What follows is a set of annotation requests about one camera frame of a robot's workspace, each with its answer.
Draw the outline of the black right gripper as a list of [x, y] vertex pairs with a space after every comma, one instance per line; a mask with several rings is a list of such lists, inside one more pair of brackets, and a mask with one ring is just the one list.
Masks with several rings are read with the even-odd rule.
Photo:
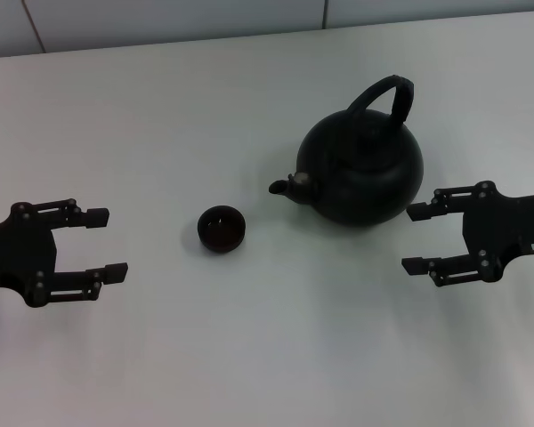
[[534, 195], [507, 197], [492, 181], [436, 189], [429, 204], [411, 204], [407, 214], [413, 222], [462, 214], [463, 237], [471, 256], [401, 260], [410, 276], [426, 275], [437, 287], [480, 279], [499, 281], [508, 263], [534, 254]]

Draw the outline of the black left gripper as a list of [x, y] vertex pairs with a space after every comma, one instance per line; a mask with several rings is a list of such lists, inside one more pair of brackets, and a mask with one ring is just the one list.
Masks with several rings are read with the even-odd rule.
[[83, 210], [74, 198], [31, 205], [18, 202], [0, 222], [0, 288], [13, 290], [32, 308], [54, 302], [96, 301], [104, 285], [120, 284], [126, 262], [99, 269], [54, 272], [52, 230], [104, 228], [109, 210]]

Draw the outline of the black round teapot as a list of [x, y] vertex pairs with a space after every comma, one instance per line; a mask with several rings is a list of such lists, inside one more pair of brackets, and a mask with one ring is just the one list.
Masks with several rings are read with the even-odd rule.
[[[347, 108], [321, 119], [303, 138], [295, 172], [277, 180], [269, 192], [298, 205], [309, 205], [322, 217], [352, 227], [374, 226], [402, 213], [423, 181], [424, 160], [405, 122], [414, 100], [414, 85], [392, 75], [371, 85]], [[376, 110], [402, 121], [399, 149], [385, 157], [339, 157], [331, 152], [334, 127], [346, 111], [358, 115]]]

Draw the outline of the small dark teacup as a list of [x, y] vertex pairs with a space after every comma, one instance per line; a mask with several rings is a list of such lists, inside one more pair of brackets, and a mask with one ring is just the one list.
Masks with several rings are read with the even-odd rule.
[[246, 221], [236, 208], [217, 205], [200, 215], [197, 231], [200, 243], [207, 250], [216, 254], [227, 254], [244, 240]]

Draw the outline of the black teapot lid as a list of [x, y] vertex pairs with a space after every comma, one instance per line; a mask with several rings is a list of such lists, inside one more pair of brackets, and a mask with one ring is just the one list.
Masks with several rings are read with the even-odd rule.
[[331, 152], [339, 157], [361, 160], [390, 159], [399, 149], [404, 123], [392, 115], [370, 109], [355, 115], [344, 112], [336, 121]]

